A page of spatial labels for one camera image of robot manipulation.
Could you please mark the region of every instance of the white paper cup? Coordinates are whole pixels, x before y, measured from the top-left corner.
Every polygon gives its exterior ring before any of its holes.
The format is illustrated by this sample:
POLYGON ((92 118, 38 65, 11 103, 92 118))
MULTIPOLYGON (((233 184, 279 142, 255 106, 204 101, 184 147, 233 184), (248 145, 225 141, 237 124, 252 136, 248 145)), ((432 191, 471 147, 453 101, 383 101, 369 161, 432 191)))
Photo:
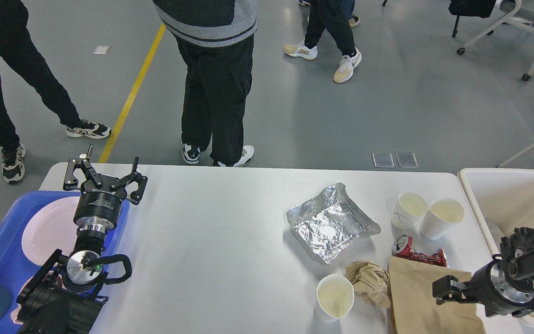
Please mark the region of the white paper cup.
POLYGON ((324 322, 338 321, 354 306, 354 287, 343 275, 325 276, 316 287, 314 312, 324 322))
POLYGON ((463 221, 464 208, 449 197, 440 197, 430 203, 430 209, 420 225, 422 237, 436 240, 446 231, 463 221))
POLYGON ((419 222, 428 211, 428 203, 420 195, 402 193, 394 207, 390 222, 394 227, 404 230, 419 222))

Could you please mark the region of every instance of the foil container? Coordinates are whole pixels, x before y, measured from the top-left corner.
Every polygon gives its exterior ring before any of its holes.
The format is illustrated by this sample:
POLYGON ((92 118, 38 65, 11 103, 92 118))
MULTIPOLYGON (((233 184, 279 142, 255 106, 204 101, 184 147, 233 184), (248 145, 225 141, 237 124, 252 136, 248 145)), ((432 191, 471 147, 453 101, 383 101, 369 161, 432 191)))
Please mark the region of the foil container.
POLYGON ((343 183, 332 184, 288 210, 287 217, 302 247, 326 264, 352 241, 380 233, 380 226, 348 197, 343 183))

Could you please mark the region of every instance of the sneaker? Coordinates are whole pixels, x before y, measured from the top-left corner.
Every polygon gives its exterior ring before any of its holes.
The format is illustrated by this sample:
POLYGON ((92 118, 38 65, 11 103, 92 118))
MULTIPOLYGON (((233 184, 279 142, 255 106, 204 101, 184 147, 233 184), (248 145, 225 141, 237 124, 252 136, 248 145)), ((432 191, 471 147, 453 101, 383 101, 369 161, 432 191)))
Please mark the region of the sneaker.
POLYGON ((360 18, 352 14, 351 19, 350 19, 350 27, 353 28, 359 24, 360 24, 360 18))
POLYGON ((24 162, 22 158, 26 155, 26 148, 20 144, 15 151, 6 152, 1 150, 1 173, 7 183, 16 183, 24 177, 24 162))
POLYGON ((301 41, 296 45, 284 45, 284 53, 290 57, 303 57, 306 60, 313 60, 316 58, 318 51, 316 45, 312 49, 309 49, 304 45, 304 41, 301 41))
POLYGON ((219 161, 214 161, 215 167, 244 167, 250 163, 251 160, 253 160, 254 157, 254 147, 251 145, 244 145, 242 147, 242 156, 240 157, 240 160, 236 163, 233 163, 232 165, 225 165, 224 163, 221 163, 219 161))
POLYGON ((84 135, 91 139, 102 139, 110 136, 111 129, 104 124, 81 119, 77 127, 67 127, 65 133, 72 138, 84 135))
POLYGON ((351 76, 354 75, 354 68, 362 61, 362 53, 356 47, 356 55, 350 57, 344 55, 341 61, 339 62, 339 68, 333 76, 333 81, 336 83, 344 83, 348 81, 351 76))
POLYGON ((199 146, 193 146, 180 142, 180 146, 183 151, 184 162, 189 165, 197 165, 199 163, 199 155, 201 154, 201 149, 199 146))

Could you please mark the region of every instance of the yellow floor line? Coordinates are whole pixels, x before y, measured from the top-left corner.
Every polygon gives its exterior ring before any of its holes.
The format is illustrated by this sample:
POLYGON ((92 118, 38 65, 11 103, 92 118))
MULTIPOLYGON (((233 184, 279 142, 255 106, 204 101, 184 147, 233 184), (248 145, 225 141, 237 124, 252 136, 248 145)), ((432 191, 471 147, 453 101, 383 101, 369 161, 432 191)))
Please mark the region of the yellow floor line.
POLYGON ((159 42, 162 40, 164 31, 165 31, 164 25, 160 26, 160 28, 158 29, 158 33, 156 34, 156 37, 154 39, 154 43, 150 47, 150 51, 148 51, 148 56, 146 57, 146 61, 144 61, 144 65, 142 65, 140 73, 137 75, 137 79, 135 80, 135 83, 133 84, 133 87, 131 88, 131 93, 129 93, 129 97, 127 97, 125 106, 123 106, 123 110, 121 111, 121 114, 119 115, 119 118, 117 119, 117 122, 114 124, 113 132, 108 137, 108 141, 106 142, 106 146, 104 146, 104 150, 102 150, 100 159, 98 159, 99 163, 105 163, 108 160, 108 156, 110 156, 110 152, 114 148, 114 143, 116 142, 117 137, 119 137, 119 134, 121 133, 121 129, 123 128, 123 124, 125 123, 125 119, 127 119, 127 116, 129 115, 129 111, 131 110, 133 101, 135 101, 135 97, 137 96, 137 93, 140 90, 141 83, 144 81, 144 78, 146 77, 146 73, 148 72, 148 68, 150 68, 152 59, 154 59, 155 52, 158 48, 159 42))

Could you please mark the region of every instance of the striped sweater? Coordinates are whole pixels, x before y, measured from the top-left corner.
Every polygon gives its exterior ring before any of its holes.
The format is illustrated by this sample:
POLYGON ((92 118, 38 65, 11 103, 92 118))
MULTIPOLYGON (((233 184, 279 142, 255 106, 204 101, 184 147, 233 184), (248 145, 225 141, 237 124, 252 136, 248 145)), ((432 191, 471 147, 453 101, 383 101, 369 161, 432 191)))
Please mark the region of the striped sweater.
POLYGON ((173 34, 203 47, 223 47, 256 31, 256 0, 154 0, 173 34))

